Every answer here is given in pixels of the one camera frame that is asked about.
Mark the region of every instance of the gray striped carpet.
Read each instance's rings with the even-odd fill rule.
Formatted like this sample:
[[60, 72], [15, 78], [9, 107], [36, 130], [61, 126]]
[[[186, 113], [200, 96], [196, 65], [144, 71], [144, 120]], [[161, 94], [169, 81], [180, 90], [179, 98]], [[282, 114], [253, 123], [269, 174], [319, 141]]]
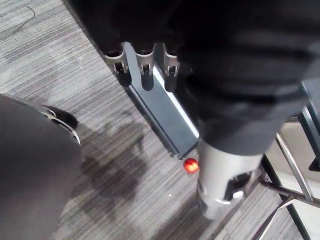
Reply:
[[[280, 202], [258, 186], [233, 216], [203, 218], [197, 176], [169, 156], [60, 0], [0, 2], [0, 81], [1, 93], [80, 121], [83, 164], [56, 240], [250, 239]], [[265, 237], [300, 238], [286, 209]]]

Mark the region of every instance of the chrome rod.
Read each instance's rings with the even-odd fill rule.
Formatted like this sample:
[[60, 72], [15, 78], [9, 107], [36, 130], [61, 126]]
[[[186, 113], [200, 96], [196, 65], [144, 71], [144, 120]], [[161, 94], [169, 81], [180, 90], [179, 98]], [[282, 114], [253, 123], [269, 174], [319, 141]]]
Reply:
[[295, 176], [296, 180], [298, 181], [298, 183], [302, 189], [302, 192], [305, 195], [305, 198], [308, 201], [312, 202], [314, 197], [312, 195], [311, 189], [307, 183], [307, 180], [304, 178], [300, 169], [298, 168], [297, 163], [296, 163], [294, 157], [292, 156], [291, 152], [289, 151], [289, 148], [287, 147], [285, 140], [281, 137], [281, 135], [279, 133], [276, 134], [275, 140], [278, 143], [286, 161], [288, 162], [288, 164], [293, 172], [293, 175]]
[[276, 213], [278, 210], [287, 207], [288, 205], [292, 204], [296, 198], [293, 195], [289, 195], [283, 202], [281, 202], [277, 208], [267, 217], [267, 219], [263, 222], [263, 224], [259, 227], [258, 231], [252, 237], [252, 240], [262, 240], [262, 238], [267, 233], [268, 229], [270, 228], [273, 220], [276, 217]]
[[261, 185], [272, 190], [272, 191], [275, 191], [279, 194], [282, 194], [282, 195], [285, 195], [285, 196], [289, 196], [289, 195], [292, 195], [295, 197], [295, 199], [297, 199], [298, 201], [300, 202], [303, 202], [303, 203], [306, 203], [306, 204], [309, 204], [309, 205], [312, 205], [314, 207], [317, 207], [317, 208], [320, 208], [320, 199], [318, 198], [313, 198], [312, 201], [308, 200], [306, 198], [305, 195], [303, 195], [302, 193], [298, 192], [298, 191], [294, 191], [294, 190], [291, 190], [291, 189], [287, 189], [283, 186], [277, 186], [269, 181], [262, 181], [261, 182]]

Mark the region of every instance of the red led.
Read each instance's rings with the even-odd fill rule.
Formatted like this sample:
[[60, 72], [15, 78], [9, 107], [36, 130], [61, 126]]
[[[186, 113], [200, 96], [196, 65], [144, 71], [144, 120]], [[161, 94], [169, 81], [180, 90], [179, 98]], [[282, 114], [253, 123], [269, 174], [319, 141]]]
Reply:
[[198, 162], [194, 158], [186, 159], [183, 163], [183, 167], [189, 174], [193, 174], [199, 169]]

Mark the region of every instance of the black pants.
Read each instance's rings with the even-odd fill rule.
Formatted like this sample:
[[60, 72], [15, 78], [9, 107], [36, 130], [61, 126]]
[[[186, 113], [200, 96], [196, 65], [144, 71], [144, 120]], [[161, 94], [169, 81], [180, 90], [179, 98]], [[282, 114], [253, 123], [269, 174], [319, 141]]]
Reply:
[[50, 239], [80, 163], [68, 131], [0, 95], [0, 239]]

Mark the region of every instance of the dark stain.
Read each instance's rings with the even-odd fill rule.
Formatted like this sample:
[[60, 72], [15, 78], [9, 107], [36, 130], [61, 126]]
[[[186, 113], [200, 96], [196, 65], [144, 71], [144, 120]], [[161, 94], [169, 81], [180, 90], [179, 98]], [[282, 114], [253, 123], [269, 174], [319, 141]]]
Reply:
[[[82, 140], [85, 161], [81, 165], [81, 172], [89, 178], [79, 184], [72, 192], [75, 198], [82, 193], [94, 189], [81, 207], [81, 211], [97, 223], [105, 216], [113, 222], [117, 211], [124, 205], [128, 206], [136, 196], [140, 179], [147, 170], [143, 150], [143, 124], [132, 121], [120, 126], [110, 135], [110, 123], [88, 135], [86, 126], [79, 126], [79, 134], [86, 133]], [[110, 159], [105, 148], [127, 145], [117, 157]]]

